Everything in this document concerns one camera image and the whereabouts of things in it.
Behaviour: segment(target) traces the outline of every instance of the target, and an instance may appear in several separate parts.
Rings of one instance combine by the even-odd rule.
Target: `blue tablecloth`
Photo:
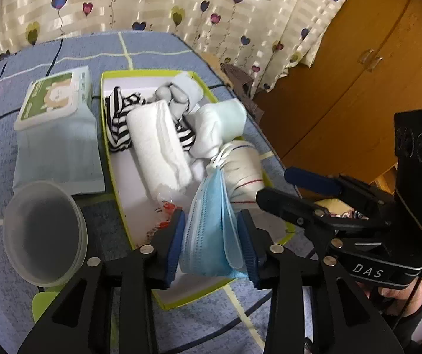
[[[31,81],[65,69],[88,65],[94,82],[93,94],[99,96],[101,74],[120,69],[192,70],[212,88],[219,100],[234,98],[222,81],[179,38],[159,32],[107,32],[71,39],[56,40],[26,48],[0,61],[0,344],[8,353],[16,353],[33,326],[31,301],[38,289],[25,282],[11,267],[2,241],[2,217],[11,199],[17,143],[13,123]],[[93,100],[101,137],[99,100]],[[244,138],[254,143],[262,156],[262,166],[276,188],[295,193],[283,179],[283,168],[258,127],[249,118]],[[108,169],[104,164],[104,145],[99,139],[106,180],[112,192]],[[101,245],[107,260],[122,257],[130,250],[112,196],[93,196],[81,201],[89,230]],[[301,231],[288,245],[293,251],[307,253],[311,244]],[[248,317],[248,310],[267,294],[258,291],[248,280],[236,280],[230,288],[216,291],[198,301],[171,311],[154,305],[158,347],[161,353],[181,347],[184,353],[261,353],[265,340],[270,302],[265,302]],[[206,340],[217,331],[222,334]],[[191,344],[201,339],[199,345]]]

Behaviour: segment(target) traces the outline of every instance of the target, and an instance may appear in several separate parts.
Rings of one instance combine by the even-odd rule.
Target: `blue gripper pad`
[[[239,240],[241,243],[243,259],[245,260],[245,266],[247,267],[247,274],[249,275],[250,281],[257,283],[259,281],[258,264],[259,259],[257,253],[252,244],[252,240],[245,224],[245,218],[240,211],[237,215],[237,232],[239,234]]]
[[[176,268],[180,258],[184,227],[186,225],[184,211],[175,210],[170,222],[176,222],[176,227],[175,234],[167,253],[167,276],[165,277],[165,280],[167,281],[168,285],[170,285],[170,283],[175,279]]]
[[[308,189],[327,197],[337,197],[341,188],[334,178],[320,176],[299,168],[287,168],[285,180],[297,187]]]

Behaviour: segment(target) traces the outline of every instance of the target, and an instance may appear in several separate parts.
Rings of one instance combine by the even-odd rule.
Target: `cabinet handle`
[[[381,60],[383,60],[382,57],[380,56],[375,57],[373,61],[371,62],[370,66],[367,68],[367,70],[369,72],[373,72],[373,70],[377,67],[377,65],[380,63]]]
[[[374,49],[367,49],[365,50],[359,57],[359,59],[357,60],[359,63],[361,63],[361,65],[363,65],[365,62],[367,62],[368,58],[370,57],[370,55],[374,52]]]

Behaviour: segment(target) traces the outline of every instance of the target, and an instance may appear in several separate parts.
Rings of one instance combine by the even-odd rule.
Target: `clear plastic bowl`
[[[25,185],[9,202],[3,242],[22,278],[52,287],[67,283],[82,266],[88,233],[73,198],[52,182],[37,181]]]

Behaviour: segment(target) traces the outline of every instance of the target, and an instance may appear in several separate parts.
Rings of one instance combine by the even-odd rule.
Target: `camera lens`
[[[406,129],[404,132],[404,154],[406,157],[412,157],[414,152],[414,136],[412,130]]]
[[[417,139],[416,153],[417,153],[419,162],[422,163],[422,133],[420,133],[420,135],[419,135],[419,137]]]
[[[396,150],[400,150],[403,146],[403,133],[401,129],[396,130]]]

